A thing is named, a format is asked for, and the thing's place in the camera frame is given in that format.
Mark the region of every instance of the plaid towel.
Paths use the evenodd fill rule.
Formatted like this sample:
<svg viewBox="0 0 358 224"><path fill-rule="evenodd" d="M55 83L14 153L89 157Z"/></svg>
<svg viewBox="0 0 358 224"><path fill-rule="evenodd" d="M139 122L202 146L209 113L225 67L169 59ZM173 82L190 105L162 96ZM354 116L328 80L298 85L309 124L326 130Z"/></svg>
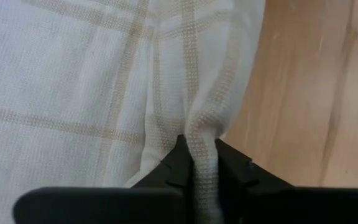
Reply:
<svg viewBox="0 0 358 224"><path fill-rule="evenodd" d="M0 0L0 224L28 190L135 184L185 134L199 221L263 0Z"/></svg>

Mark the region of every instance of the light wooden surface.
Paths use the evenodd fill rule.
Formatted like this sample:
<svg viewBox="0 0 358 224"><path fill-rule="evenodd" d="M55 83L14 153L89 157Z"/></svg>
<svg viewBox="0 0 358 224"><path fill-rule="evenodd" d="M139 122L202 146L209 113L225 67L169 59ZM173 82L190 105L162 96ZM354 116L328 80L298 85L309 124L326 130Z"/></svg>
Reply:
<svg viewBox="0 0 358 224"><path fill-rule="evenodd" d="M292 184L358 187L358 0L266 0L225 141Z"/></svg>

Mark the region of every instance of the white cloth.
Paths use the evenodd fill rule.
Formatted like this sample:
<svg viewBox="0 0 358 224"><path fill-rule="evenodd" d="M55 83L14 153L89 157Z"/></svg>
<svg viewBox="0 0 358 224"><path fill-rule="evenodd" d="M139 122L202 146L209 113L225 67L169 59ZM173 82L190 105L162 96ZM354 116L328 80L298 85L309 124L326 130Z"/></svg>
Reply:
<svg viewBox="0 0 358 224"><path fill-rule="evenodd" d="M185 133L200 221L262 0L0 0L0 224L45 186L130 187Z"/></svg>

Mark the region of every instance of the wooden floor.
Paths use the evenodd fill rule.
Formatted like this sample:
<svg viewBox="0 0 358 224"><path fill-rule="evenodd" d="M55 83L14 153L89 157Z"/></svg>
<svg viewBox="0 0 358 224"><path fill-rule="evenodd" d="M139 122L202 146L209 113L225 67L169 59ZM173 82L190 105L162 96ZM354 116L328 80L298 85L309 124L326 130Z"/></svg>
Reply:
<svg viewBox="0 0 358 224"><path fill-rule="evenodd" d="M358 0L266 0L225 140L292 184L358 187Z"/></svg>

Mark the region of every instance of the white towel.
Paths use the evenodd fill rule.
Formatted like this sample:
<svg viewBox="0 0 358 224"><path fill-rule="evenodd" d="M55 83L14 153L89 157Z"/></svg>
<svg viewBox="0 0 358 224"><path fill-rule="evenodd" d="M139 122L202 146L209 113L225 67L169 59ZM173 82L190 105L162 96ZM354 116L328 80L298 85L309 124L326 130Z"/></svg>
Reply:
<svg viewBox="0 0 358 224"><path fill-rule="evenodd" d="M235 118L263 0L0 0L0 224L45 186L135 184L185 134L221 222L214 138Z"/></svg>

